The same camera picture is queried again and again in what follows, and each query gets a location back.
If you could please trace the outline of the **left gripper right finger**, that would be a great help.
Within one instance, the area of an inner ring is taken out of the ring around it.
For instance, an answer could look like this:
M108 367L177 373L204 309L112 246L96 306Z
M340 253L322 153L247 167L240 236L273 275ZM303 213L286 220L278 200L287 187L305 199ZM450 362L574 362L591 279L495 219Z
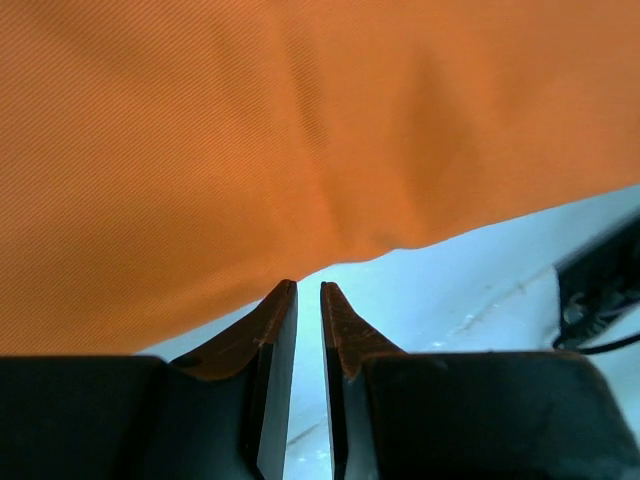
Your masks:
M635 479L602 374L556 351L408 353L320 290L337 479Z

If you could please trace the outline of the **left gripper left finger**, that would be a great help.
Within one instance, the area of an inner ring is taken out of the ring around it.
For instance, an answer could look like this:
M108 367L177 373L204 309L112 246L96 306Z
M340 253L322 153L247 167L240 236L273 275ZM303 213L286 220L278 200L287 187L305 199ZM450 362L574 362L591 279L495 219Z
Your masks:
M155 356L5 356L5 479L279 479L297 286L280 282L199 347Z

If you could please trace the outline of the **orange trousers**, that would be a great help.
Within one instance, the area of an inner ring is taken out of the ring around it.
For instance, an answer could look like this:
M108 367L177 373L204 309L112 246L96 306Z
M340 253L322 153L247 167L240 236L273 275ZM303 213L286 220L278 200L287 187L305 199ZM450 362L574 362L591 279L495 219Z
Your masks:
M133 353L638 180L635 1L1 5L5 354Z

